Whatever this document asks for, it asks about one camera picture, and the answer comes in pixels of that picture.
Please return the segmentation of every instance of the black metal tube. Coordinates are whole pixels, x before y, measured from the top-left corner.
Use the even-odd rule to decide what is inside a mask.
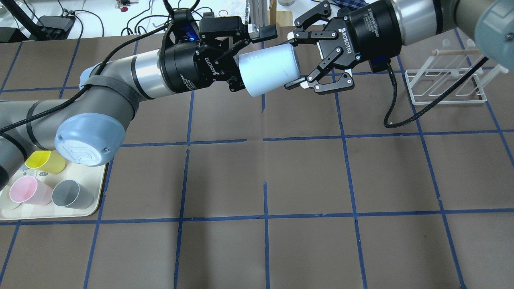
[[[16,4],[14,0],[2,0],[2,4],[18,19],[18,21],[27,28],[27,30],[36,37],[36,40],[48,40],[48,36],[25,14],[25,12]]]

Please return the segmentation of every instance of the yellow cup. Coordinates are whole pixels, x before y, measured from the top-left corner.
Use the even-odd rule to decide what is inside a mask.
[[[58,174],[66,167],[66,159],[57,151],[35,151],[26,161],[29,169]]]

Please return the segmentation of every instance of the gray cup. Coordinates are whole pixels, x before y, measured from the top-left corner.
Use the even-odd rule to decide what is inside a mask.
[[[85,209],[93,202],[93,195],[81,184],[67,179],[53,189],[52,201],[59,207]]]

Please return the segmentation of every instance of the white tray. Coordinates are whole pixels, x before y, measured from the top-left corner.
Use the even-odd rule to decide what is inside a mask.
[[[103,182],[105,179],[105,171],[107,165],[99,167],[87,167],[85,165],[77,165],[67,161],[66,168],[58,174],[48,174],[45,172],[26,169],[18,170],[9,180],[7,185],[11,186],[17,179],[24,175],[31,175],[43,181],[47,185],[54,188],[58,183],[65,179],[72,179],[83,185],[93,193],[93,203],[86,209],[70,209],[55,205],[53,202],[45,206],[37,206],[30,204],[20,204],[13,210],[1,210],[0,220],[24,220],[24,219],[41,219],[41,218],[65,218],[72,216],[88,216],[94,213],[99,204],[100,195],[102,193]]]

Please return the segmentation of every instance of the pink cup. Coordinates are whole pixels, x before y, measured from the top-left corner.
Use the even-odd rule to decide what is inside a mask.
[[[44,206],[52,201],[52,188],[33,176],[19,178],[9,191],[15,203]]]

